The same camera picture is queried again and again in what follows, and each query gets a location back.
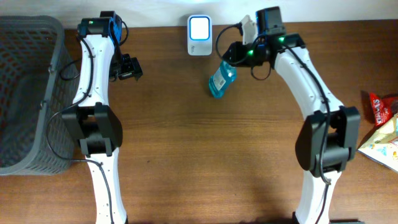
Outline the blue mouthwash bottle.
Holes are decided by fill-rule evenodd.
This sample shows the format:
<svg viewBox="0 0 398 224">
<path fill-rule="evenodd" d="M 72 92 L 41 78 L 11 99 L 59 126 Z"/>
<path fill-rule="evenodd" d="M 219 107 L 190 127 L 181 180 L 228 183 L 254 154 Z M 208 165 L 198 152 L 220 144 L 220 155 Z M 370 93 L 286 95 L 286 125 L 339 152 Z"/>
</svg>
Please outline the blue mouthwash bottle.
<svg viewBox="0 0 398 224">
<path fill-rule="evenodd" d="M 221 98 L 229 85 L 237 77 L 236 68 L 222 61 L 219 68 L 209 79 L 209 89 L 214 98 Z"/>
</svg>

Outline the yellow snack bag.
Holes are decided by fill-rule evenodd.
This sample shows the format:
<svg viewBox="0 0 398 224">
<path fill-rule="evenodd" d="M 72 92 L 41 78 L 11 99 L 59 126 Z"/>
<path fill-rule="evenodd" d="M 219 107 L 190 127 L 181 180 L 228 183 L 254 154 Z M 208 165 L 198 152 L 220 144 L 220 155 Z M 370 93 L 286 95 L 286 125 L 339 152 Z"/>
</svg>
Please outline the yellow snack bag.
<svg viewBox="0 0 398 224">
<path fill-rule="evenodd" d="M 358 151 L 397 172 L 397 114 L 378 128 Z"/>
</svg>

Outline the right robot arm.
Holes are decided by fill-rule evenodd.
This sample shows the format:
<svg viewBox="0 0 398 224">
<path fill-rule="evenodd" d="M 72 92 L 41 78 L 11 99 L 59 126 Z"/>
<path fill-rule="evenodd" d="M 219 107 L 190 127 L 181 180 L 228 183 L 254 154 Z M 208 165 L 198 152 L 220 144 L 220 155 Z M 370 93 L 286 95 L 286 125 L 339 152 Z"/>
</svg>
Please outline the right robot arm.
<svg viewBox="0 0 398 224">
<path fill-rule="evenodd" d="M 329 223 L 333 191 L 354 159 L 361 120 L 356 107 L 345 107 L 314 67 L 298 33 L 287 33 L 278 6 L 244 16 L 235 27 L 242 36 L 221 55 L 234 67 L 254 68 L 267 62 L 293 94 L 304 123 L 295 143 L 303 169 L 302 195 L 293 223 Z"/>
</svg>

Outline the red candy bag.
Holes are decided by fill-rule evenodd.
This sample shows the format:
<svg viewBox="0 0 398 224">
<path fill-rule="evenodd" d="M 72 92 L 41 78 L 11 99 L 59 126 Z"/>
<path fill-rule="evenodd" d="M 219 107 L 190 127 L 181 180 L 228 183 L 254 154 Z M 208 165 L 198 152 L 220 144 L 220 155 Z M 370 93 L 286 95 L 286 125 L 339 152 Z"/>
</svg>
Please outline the red candy bag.
<svg viewBox="0 0 398 224">
<path fill-rule="evenodd" d="M 369 94 L 375 126 L 382 126 L 397 113 L 397 95 L 381 98 L 375 93 Z"/>
</svg>

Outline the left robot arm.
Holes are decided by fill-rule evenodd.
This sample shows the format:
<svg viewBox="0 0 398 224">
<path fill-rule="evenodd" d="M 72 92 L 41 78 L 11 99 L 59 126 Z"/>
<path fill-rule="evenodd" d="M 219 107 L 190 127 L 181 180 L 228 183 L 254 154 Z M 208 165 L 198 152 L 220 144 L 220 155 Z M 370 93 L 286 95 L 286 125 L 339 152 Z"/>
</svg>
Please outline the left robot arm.
<svg viewBox="0 0 398 224">
<path fill-rule="evenodd" d="M 121 52 L 125 27 L 114 11 L 102 11 L 99 17 L 81 20 L 77 27 L 82 48 L 78 90 L 72 105 L 61 113 L 70 136 L 84 155 L 82 161 L 90 169 L 97 223 L 128 222 L 118 174 L 123 127 L 108 100 L 110 82 L 138 80 L 143 74 L 138 59 Z"/>
</svg>

